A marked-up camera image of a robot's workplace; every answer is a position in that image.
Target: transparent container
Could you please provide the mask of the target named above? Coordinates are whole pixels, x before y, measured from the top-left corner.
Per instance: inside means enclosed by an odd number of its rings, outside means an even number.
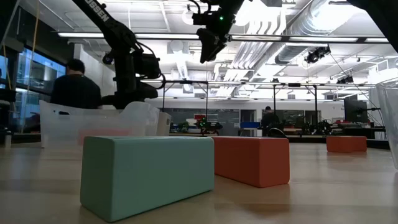
[[[398,78],[376,85],[392,159],[398,169]]]
[[[40,101],[44,148],[79,147],[86,136],[156,136],[158,119],[159,109],[148,103],[133,102],[124,110],[86,110]]]

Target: desk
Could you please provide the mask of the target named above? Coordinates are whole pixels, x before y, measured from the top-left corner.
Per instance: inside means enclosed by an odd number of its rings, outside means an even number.
[[[376,132],[386,132],[385,128],[343,128],[344,135],[365,136],[368,139],[375,139]]]
[[[0,223],[105,224],[79,202],[81,151],[40,144],[0,149]],[[130,224],[395,223],[391,152],[327,153],[290,144],[288,185],[258,189],[215,177],[215,190],[127,218]]]
[[[189,136],[189,137],[215,137],[217,134],[200,134],[200,133],[170,133],[170,136]]]

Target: person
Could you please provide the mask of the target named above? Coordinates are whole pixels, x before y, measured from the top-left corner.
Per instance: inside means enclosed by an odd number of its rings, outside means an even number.
[[[278,116],[274,113],[274,111],[271,109],[270,106],[267,106],[266,112],[262,116],[261,120],[262,136],[263,137],[268,136],[268,132],[272,127],[272,125],[278,125],[278,124],[279,124]]]
[[[78,59],[67,63],[67,74],[55,80],[50,103],[81,109],[98,109],[101,90],[84,76],[85,64]]]

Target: mint green block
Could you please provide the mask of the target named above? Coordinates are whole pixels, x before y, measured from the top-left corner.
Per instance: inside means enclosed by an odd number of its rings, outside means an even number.
[[[213,189],[212,138],[85,138],[80,202],[107,222]]]

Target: red block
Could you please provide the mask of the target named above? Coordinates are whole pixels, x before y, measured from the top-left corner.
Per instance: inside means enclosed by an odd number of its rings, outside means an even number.
[[[366,137],[363,136],[328,136],[326,138],[328,152],[366,152]]]
[[[213,139],[216,175],[255,187],[289,182],[289,140],[239,137]]]

